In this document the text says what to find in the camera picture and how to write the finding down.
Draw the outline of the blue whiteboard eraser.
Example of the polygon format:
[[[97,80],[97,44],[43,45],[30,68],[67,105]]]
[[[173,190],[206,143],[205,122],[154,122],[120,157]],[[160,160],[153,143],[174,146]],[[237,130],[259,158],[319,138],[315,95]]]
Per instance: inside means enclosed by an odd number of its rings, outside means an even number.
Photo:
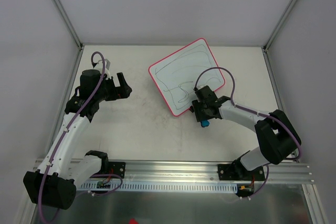
[[[208,127],[208,126],[209,126],[209,121],[208,120],[201,121],[201,127]]]

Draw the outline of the pink framed whiteboard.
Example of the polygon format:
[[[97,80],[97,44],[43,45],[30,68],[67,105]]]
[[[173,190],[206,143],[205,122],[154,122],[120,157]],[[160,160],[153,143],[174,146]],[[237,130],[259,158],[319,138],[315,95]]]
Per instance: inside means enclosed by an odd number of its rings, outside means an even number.
[[[219,69],[202,73],[217,66],[207,41],[199,38],[150,65],[148,72],[171,113],[180,116],[196,99],[194,87],[209,86],[216,91],[225,85]]]

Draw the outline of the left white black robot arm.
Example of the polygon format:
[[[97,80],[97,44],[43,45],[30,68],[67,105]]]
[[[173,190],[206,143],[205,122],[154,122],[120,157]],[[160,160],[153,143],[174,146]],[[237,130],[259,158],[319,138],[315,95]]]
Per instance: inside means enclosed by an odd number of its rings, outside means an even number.
[[[71,159],[83,132],[92,122],[103,101],[126,99],[132,89],[123,73],[117,73],[119,85],[108,73],[97,69],[82,72],[80,85],[67,102],[62,126],[47,156],[34,172],[27,172],[24,186],[32,203],[58,209],[68,209],[77,189],[92,175],[110,174],[108,154],[88,151],[80,163],[70,168]]]

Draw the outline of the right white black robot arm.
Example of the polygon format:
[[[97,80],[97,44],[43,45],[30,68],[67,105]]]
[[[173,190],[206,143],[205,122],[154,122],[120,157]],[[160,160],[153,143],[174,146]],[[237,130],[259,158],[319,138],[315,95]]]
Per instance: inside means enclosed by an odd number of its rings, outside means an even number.
[[[218,168],[221,180],[250,180],[264,165],[278,165],[300,150],[301,139],[282,110],[261,113],[234,104],[226,96],[217,97],[209,86],[194,89],[197,99],[192,111],[202,127],[211,119],[227,120],[256,133],[258,147],[235,159],[228,167]]]

